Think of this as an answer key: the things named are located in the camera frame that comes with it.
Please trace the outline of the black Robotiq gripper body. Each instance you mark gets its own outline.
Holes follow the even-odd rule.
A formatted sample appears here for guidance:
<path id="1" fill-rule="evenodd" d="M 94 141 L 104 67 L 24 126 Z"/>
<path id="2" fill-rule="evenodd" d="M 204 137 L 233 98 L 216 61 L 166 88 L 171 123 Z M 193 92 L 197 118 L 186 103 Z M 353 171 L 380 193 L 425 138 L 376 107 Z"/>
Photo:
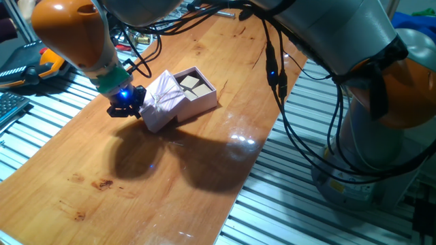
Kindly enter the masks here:
<path id="1" fill-rule="evenodd" d="M 132 108 L 136 110 L 143 105 L 145 95 L 146 89 L 143 86 L 129 84 L 112 96 L 112 105 L 116 108 Z"/>

